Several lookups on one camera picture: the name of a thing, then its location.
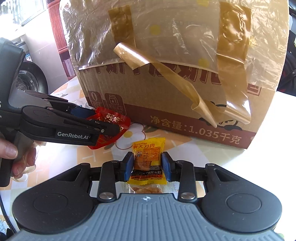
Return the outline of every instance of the black cable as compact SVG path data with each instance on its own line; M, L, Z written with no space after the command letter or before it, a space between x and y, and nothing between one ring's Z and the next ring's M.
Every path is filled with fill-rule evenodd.
M0 207L1 207L1 210L2 210L2 214L5 218L5 221L7 222L9 228L11 229L11 231L15 234L17 231L15 230L14 226L12 225L9 217L7 216L6 214L6 211L5 211L5 208L4 208L4 205L3 205L3 202L2 202L2 198L1 198L1 195L0 195Z

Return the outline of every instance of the yellow polka dot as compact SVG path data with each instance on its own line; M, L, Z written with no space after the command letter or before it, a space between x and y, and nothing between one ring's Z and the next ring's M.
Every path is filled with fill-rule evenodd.
M123 134L125 138L130 138L133 135L131 131L127 131L126 133Z
M198 66L203 67L203 68L209 68L210 64L205 58L200 58L198 60Z
M209 0L196 0L198 5L201 5L203 7L208 7L209 6Z
M153 24L149 27L149 31L151 35L157 36L160 35L161 30L160 30L160 26L157 24Z

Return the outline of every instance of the checkered tablecloth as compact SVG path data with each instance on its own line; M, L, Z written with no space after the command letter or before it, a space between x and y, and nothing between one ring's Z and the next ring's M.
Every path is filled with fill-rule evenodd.
M76 77L61 86L52 95L68 99L78 105L84 106L86 104L86 99ZM47 143L46 146L40 147L36 160L37 168L28 175L25 182L11 181L8 187L0 189L7 214L14 226L17 227L11 206L21 192L82 162L89 162L92 167L98 167L105 161L122 160L125 154L131 151L131 144L134 141L150 137L165 137L164 150L174 160L191 161L195 166L200 167L204 167L209 162L216 163L274 193L283 205L283 214L275 231L283 233L285 240L295 240L296 211L294 202L296 198L293 191L285 187L285 183L289 182L287 181L289 178L291 179L290 183L295 183L292 171L296 167L293 156L295 148L292 143L294 139L291 138L295 136L296 131L289 130L289 133L274 131L275 123L277 123L275 116L286 115L285 118L293 118L287 116L287 112L283 112L282 104L285 102L296 103L296 99L292 97L276 93L267 117L248 150L191 138L140 123L132 123L129 130L116 143L98 150L91 150L87 146ZM288 170L285 168L286 173L280 171L280 167L285 163L289 163ZM196 186L198 196L204 196L202 183L197 182Z

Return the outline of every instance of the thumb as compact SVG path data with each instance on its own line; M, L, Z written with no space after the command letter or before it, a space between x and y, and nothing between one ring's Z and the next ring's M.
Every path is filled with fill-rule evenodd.
M4 139L0 139L0 158L4 159L15 159L17 157L18 151L17 147L6 141Z

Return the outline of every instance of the white wall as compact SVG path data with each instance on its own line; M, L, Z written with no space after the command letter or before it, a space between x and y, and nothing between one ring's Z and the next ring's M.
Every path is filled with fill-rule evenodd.
M48 82L48 91L52 93L68 78L54 41L48 10L28 22L23 29L25 35L22 39L30 50L33 62L42 69Z

